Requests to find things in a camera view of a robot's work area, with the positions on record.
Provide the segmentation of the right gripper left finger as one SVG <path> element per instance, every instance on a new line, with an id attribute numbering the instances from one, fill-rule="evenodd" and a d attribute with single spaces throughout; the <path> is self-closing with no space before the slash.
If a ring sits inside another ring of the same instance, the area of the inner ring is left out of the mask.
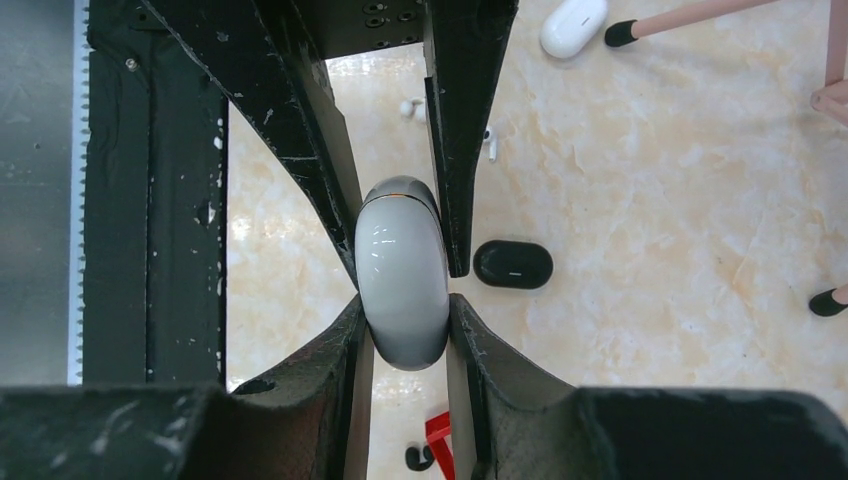
<path id="1" fill-rule="evenodd" d="M 359 298 L 234 391 L 209 383 L 5 388 L 5 479 L 340 479 L 371 356 Z"/>

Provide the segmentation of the white stem earbud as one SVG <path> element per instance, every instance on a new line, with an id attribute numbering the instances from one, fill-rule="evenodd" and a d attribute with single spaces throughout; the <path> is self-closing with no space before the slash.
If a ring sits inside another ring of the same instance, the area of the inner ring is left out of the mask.
<path id="1" fill-rule="evenodd" d="M 498 157 L 498 140 L 495 130 L 491 126 L 487 126 L 483 136 L 483 143 L 486 146 L 487 159 L 490 163 L 495 163 Z"/>

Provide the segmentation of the white earbud charging case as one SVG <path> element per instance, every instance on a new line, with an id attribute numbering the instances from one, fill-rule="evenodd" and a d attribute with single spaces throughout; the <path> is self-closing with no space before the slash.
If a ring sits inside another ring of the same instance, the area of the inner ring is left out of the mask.
<path id="1" fill-rule="evenodd" d="M 419 371 L 448 337 L 448 262 L 429 187 L 399 175 L 376 184 L 359 211 L 354 240 L 359 294 L 378 353 Z"/>

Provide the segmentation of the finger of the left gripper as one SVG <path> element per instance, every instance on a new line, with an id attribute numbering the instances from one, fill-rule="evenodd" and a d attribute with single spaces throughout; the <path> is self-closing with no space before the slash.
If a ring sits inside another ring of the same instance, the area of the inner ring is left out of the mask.
<path id="1" fill-rule="evenodd" d="M 516 0 L 426 1 L 428 132 L 450 276 L 471 269 L 475 175 Z"/>
<path id="2" fill-rule="evenodd" d="M 362 196 L 343 114 L 294 1 L 149 1 L 314 208 L 348 276 Z"/>

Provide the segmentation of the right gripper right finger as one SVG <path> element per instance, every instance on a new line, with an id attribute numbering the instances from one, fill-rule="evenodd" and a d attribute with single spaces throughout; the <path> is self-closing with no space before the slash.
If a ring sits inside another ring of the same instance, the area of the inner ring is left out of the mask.
<path id="1" fill-rule="evenodd" d="M 460 479 L 843 479 L 847 430 L 780 390 L 575 387 L 450 298 L 447 373 Z"/>

